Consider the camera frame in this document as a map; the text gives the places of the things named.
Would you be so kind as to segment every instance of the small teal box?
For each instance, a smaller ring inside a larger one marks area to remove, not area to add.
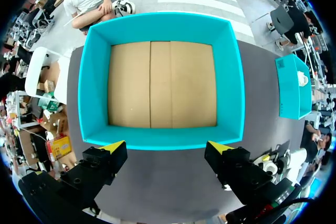
[[[293,54],[278,58],[275,62],[279,81],[279,116],[299,120],[311,112],[309,68]],[[299,86],[298,71],[308,77],[308,83],[304,87]]]

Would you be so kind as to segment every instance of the yellow box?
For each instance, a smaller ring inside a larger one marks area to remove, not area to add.
[[[48,141],[47,149],[50,160],[54,162],[71,152],[70,138],[68,136],[64,136],[53,141]]]

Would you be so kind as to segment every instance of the gray table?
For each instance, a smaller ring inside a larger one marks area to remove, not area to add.
[[[231,146],[244,147],[252,158],[288,140],[292,151],[298,149],[304,120],[279,118],[275,66],[278,56],[242,41],[238,45],[244,69],[246,115],[243,140]],[[71,56],[67,96],[70,137],[77,159],[92,146],[82,141],[78,121],[81,53],[82,48],[77,48]],[[221,189],[203,156],[204,149],[128,150],[128,160],[113,184],[103,187],[96,202],[111,216],[153,224],[196,221],[240,207],[240,201],[231,191]]]

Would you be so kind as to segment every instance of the teal box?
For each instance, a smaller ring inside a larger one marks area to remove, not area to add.
[[[279,116],[299,120],[311,112],[309,68],[293,54],[278,58],[275,62],[279,80]],[[308,77],[308,83],[304,87],[299,86],[298,71]]]
[[[142,41],[212,45],[216,127],[141,129],[108,125],[111,46]],[[188,13],[148,13],[91,26],[80,63],[78,113],[83,140],[92,144],[107,145],[125,140],[129,149],[164,151],[204,148],[208,140],[221,144],[241,141],[245,120],[244,76],[230,22]]]

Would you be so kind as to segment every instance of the tape roll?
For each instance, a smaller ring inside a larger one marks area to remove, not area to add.
[[[274,175],[277,173],[278,167],[272,161],[266,161],[264,162],[263,170],[266,172],[272,172],[272,175]]]

